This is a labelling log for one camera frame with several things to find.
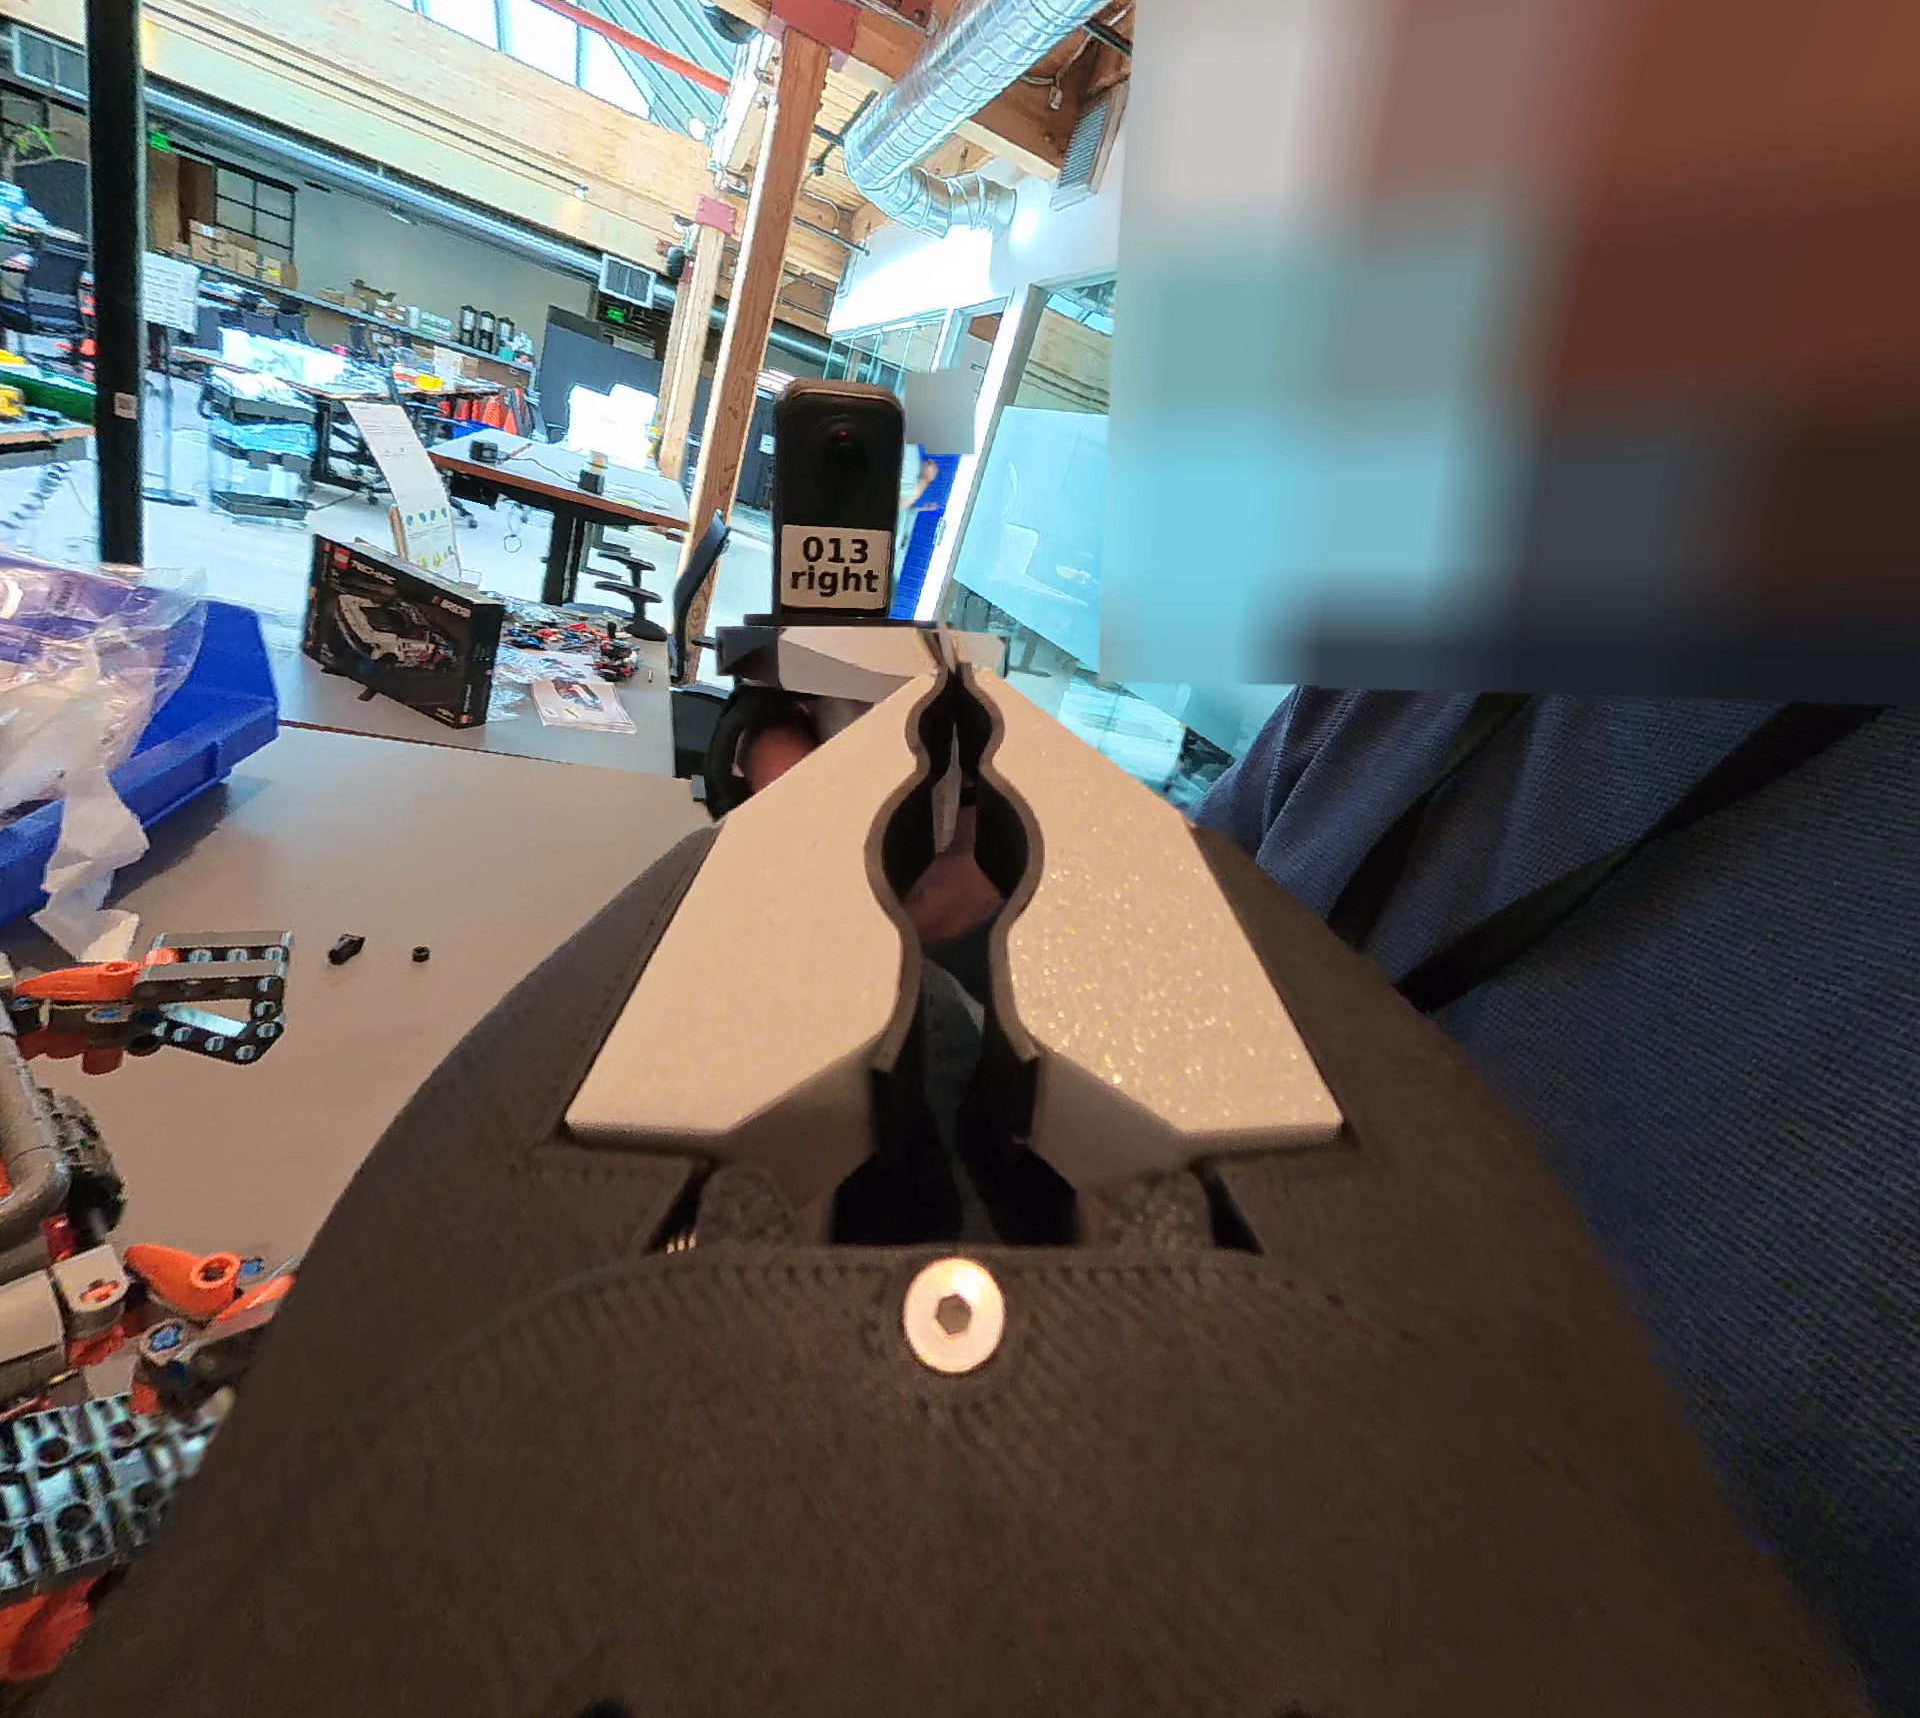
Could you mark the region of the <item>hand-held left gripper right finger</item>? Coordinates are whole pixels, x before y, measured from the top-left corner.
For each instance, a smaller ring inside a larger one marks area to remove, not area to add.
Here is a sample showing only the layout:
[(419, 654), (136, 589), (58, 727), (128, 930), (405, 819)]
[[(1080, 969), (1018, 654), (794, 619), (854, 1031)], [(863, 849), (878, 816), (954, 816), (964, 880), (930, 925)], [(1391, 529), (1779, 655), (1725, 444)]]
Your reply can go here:
[(1343, 1107), (1192, 823), (1007, 677), (964, 674), (976, 835), (1021, 874), (990, 1018), (1023, 1142), (1079, 1194), (1330, 1146)]

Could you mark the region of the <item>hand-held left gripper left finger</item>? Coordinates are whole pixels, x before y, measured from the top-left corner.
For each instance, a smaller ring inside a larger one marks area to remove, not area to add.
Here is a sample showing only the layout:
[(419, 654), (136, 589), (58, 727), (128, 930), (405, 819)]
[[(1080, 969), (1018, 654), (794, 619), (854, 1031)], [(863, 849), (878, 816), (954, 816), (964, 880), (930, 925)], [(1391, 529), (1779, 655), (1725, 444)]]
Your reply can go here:
[(874, 1156), (920, 989), (884, 835), (932, 784), (946, 687), (907, 679), (714, 825), (567, 1106), (574, 1139), (755, 1168), (800, 1210)]

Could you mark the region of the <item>grey orange tracked toy robot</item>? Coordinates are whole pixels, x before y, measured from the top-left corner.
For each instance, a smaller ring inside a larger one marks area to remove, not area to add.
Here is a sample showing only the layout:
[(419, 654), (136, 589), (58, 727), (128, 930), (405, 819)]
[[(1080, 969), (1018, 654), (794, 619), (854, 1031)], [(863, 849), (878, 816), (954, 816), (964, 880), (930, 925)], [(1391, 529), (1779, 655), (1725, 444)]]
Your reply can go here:
[(285, 1034), (294, 938), (161, 933), (21, 978), (2, 1011), (2, 1677), (45, 1682), (104, 1583), (204, 1463), (299, 1255), (119, 1240), (126, 1181), (90, 1109), (41, 1082), (163, 1049), (253, 1067)]

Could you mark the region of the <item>pile of small toy bricks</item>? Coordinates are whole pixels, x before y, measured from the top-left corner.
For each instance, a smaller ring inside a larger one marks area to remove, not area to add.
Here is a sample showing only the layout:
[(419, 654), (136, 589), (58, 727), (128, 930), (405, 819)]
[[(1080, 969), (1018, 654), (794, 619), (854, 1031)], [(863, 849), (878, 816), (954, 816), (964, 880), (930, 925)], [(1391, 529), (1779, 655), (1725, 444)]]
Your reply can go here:
[(655, 683), (669, 672), (669, 641), (660, 626), (636, 630), (612, 611), (509, 603), (494, 668), (520, 685), (561, 677)]

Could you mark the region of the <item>wooden background desk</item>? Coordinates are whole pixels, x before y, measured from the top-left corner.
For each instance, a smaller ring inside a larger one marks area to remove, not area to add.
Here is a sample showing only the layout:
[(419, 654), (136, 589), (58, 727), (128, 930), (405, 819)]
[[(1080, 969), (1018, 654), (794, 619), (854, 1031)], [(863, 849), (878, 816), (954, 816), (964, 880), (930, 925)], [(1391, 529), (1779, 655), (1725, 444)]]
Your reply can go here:
[(648, 529), (682, 544), (691, 529), (680, 482), (617, 464), (595, 464), (562, 444), (509, 434), (456, 434), (429, 445), (452, 498), (468, 505), (510, 503), (547, 515), (540, 602), (561, 606), (574, 589), (591, 529)]

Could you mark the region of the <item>small printed leaflet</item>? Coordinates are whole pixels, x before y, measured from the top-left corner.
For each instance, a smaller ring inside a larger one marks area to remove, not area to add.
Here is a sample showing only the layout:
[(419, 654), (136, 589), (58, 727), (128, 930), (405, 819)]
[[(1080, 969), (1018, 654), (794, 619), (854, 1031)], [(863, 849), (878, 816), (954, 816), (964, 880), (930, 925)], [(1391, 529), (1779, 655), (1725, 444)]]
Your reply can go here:
[(547, 729), (596, 731), (632, 737), (638, 726), (617, 685), (600, 677), (540, 676), (528, 685), (532, 707)]

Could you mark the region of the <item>white sign board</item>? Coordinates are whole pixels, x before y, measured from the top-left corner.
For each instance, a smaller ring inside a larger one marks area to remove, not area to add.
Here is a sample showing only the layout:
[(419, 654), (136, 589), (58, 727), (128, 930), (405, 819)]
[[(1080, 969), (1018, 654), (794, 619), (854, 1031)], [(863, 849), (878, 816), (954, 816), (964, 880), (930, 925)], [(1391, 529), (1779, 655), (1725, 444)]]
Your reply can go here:
[(461, 584), (465, 567), (456, 511), (409, 409), (384, 399), (355, 399), (349, 418), (390, 494), (390, 532), (397, 555), (411, 566)]

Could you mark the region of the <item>black toy car box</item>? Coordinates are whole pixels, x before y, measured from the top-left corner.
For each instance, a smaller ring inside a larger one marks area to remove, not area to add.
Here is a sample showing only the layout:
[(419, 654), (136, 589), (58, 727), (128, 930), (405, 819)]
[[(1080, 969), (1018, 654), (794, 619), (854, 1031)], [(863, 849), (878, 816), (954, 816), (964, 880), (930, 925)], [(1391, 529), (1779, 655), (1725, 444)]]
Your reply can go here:
[(300, 650), (452, 729), (485, 726), (509, 606), (362, 541), (310, 541)]

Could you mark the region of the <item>blue plastic bin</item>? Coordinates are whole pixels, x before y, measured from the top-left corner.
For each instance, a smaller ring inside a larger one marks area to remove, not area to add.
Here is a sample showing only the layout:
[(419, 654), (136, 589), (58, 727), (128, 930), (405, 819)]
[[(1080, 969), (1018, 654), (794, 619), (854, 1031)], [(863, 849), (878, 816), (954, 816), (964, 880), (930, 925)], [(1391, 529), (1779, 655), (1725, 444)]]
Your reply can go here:
[[(201, 652), (110, 782), (143, 829), (223, 784), (278, 733), (278, 693), (262, 622), (246, 606), (206, 602)], [(61, 835), (63, 803), (2, 828), (2, 921), (35, 918)]]

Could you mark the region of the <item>white tissue paper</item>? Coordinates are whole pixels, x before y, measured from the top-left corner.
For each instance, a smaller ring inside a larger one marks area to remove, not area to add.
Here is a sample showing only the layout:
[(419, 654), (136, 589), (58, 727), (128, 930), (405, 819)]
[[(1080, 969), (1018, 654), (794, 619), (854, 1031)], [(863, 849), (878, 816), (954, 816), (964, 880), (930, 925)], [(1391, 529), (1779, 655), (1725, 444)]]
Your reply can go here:
[(149, 834), (102, 766), (69, 769), (61, 784), (61, 834), (36, 925), (73, 962), (128, 960), (141, 915), (114, 902), (114, 886), (119, 871), (147, 855)]

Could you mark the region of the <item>clear plastic bags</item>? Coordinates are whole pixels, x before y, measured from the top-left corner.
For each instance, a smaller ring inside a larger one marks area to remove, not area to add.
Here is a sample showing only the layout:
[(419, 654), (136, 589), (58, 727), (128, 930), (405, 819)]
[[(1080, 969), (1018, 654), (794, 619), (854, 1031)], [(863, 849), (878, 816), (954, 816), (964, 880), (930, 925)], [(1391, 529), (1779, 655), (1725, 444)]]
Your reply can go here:
[(204, 640), (206, 578), (2, 552), (2, 825), (132, 758)]

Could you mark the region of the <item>black floor lamp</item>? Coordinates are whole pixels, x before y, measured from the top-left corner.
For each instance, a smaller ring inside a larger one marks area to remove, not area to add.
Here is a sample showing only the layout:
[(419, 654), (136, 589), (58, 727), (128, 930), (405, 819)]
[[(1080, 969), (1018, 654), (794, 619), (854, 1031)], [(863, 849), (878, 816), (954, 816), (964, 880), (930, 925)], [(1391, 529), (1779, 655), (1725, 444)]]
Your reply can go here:
[(143, 0), (85, 0), (101, 557), (144, 560), (149, 119)]

